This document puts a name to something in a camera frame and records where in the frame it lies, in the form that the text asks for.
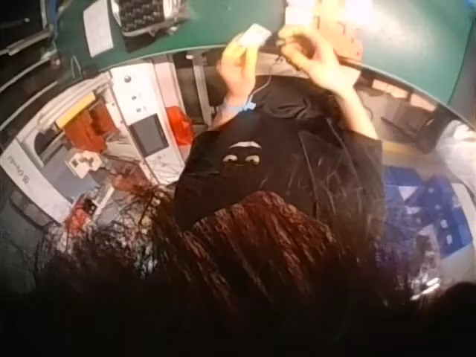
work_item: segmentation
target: dark hair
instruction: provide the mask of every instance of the dark hair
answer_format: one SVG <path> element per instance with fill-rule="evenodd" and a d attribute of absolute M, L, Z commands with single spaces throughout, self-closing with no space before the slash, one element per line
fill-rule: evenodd
<path fill-rule="evenodd" d="M 183 232 L 169 195 L 148 190 L 107 227 L 50 235 L 1 333 L 49 356 L 425 350 L 433 305 L 411 302 L 401 262 L 337 209 L 340 225 L 319 222 L 258 192 Z"/>

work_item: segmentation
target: yellow strip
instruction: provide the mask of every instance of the yellow strip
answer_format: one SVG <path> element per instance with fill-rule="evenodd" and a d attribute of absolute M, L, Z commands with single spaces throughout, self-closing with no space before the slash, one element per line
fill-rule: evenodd
<path fill-rule="evenodd" d="M 62 129 L 67 123 L 69 123 L 79 112 L 84 110 L 89 104 L 96 100 L 96 96 L 93 92 L 86 95 L 75 106 L 70 108 L 60 119 L 57 120 L 57 126 Z"/>

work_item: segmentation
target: person's right hand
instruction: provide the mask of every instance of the person's right hand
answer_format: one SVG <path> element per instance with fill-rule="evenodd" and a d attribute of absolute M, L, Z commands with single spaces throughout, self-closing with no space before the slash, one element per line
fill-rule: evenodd
<path fill-rule="evenodd" d="M 283 43 L 281 54 L 315 84 L 337 95 L 352 89 L 333 46 L 319 31 L 307 26 L 285 26 L 278 36 Z"/>

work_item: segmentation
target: person's left hand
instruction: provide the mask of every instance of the person's left hand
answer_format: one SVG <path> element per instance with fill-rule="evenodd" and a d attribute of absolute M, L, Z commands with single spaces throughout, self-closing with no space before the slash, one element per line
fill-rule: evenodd
<path fill-rule="evenodd" d="M 226 99 L 233 105 L 245 104 L 256 85 L 258 47 L 244 48 L 237 41 L 240 36 L 231 40 L 216 66 L 228 88 Z"/>

